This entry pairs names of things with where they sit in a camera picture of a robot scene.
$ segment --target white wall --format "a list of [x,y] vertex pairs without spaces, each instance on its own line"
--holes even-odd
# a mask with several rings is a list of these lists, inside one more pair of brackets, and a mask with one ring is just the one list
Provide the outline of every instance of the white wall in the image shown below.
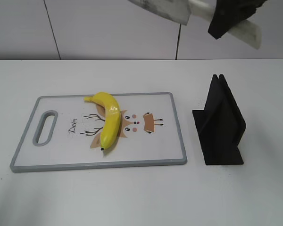
[[0,0],[0,59],[59,59],[42,0]]
[[127,0],[46,0],[62,59],[175,59],[179,25]]
[[[62,59],[175,59],[179,25],[128,0],[45,1]],[[262,29],[260,50],[229,34],[215,40],[191,16],[178,59],[283,58],[283,0],[250,20]],[[0,0],[0,59],[59,59],[43,0]]]
[[[216,0],[204,0],[215,4]],[[262,30],[262,45],[253,49],[230,34],[215,40],[209,23],[191,16],[182,26],[178,59],[283,58],[283,0],[268,0],[249,18]]]

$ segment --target cutting board handle hole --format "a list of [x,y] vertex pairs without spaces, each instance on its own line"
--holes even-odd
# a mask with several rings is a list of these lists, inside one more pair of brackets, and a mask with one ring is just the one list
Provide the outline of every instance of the cutting board handle hole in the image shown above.
[[53,110],[46,111],[42,114],[33,137],[33,144],[35,146],[44,146],[50,142],[57,118],[58,113]]

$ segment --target deer antler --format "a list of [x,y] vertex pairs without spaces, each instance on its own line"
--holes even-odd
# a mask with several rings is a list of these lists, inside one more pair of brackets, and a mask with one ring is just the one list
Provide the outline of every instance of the deer antler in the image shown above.
[[90,119],[90,118],[98,118],[95,121],[101,120],[101,121],[105,121],[104,119],[102,119],[98,114],[90,114],[89,116],[84,116],[84,118],[86,119]]
[[86,134],[86,136],[93,136],[93,135],[97,134],[102,128],[103,127],[101,127],[101,128],[94,128],[94,129],[96,129],[96,131],[86,131],[85,130],[84,133],[80,133],[80,134]]

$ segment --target gray cutting board rim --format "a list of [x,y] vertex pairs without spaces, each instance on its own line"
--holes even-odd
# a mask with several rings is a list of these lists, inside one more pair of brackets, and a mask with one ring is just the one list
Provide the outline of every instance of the gray cutting board rim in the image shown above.
[[156,159],[156,160],[136,160],[136,161],[112,161],[112,162],[86,162],[86,163],[72,163],[72,164],[49,164],[49,165],[27,165],[27,166],[15,166],[15,161],[21,150],[22,143],[25,139],[26,133],[31,125],[34,114],[38,108],[40,100],[44,98],[69,98],[69,97],[86,97],[93,95],[69,95],[69,96],[42,96],[39,97],[34,105],[33,111],[30,115],[26,128],[22,134],[20,142],[17,146],[15,154],[10,163],[10,168],[13,172],[37,172],[37,171],[55,171],[55,170],[85,170],[85,169],[101,169],[101,168],[117,168],[117,167],[139,167],[139,166],[162,166],[162,165],[182,165],[187,162],[186,152],[183,144],[183,138],[179,125],[179,120],[176,112],[173,94],[170,92],[158,92],[158,93],[123,93],[112,94],[113,96],[144,96],[144,95],[169,95],[170,104],[173,108],[174,120],[176,122],[178,138],[180,142],[180,148],[182,151],[182,158],[176,159]]

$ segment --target deer illustration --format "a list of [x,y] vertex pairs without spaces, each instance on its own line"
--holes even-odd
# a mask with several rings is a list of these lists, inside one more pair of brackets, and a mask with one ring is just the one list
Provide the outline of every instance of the deer illustration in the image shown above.
[[[95,121],[105,121],[105,109],[100,106],[100,105],[96,105],[96,109],[98,111],[98,114],[90,114],[88,116],[84,116],[84,118],[86,119],[91,119],[91,118],[95,118]],[[124,130],[125,131],[130,131],[130,128],[128,127],[129,125],[138,125],[140,124],[139,121],[129,121],[130,119],[130,116],[129,115],[125,115],[127,110],[123,110],[121,111],[121,125],[120,125],[120,129],[118,131],[118,137],[123,137],[123,138],[127,138],[127,136],[124,134]],[[132,118],[135,119],[137,116],[136,114],[133,114],[132,115]],[[163,123],[155,123],[156,121],[163,121],[163,119],[154,119],[153,117],[153,114],[152,113],[145,113],[143,115],[143,119],[144,119],[144,128],[143,130],[146,131],[147,133],[151,134],[151,133],[154,133],[155,131],[155,125],[158,125],[158,126],[162,126]],[[83,133],[81,134],[85,134],[86,136],[94,136],[94,139],[92,141],[92,144],[91,144],[91,148],[96,148],[96,147],[100,147],[100,131],[101,129],[103,129],[103,127],[100,127],[100,128],[94,128],[94,131],[87,131],[85,130]],[[132,131],[133,132],[136,132],[137,131],[137,127],[134,127],[132,128]]]

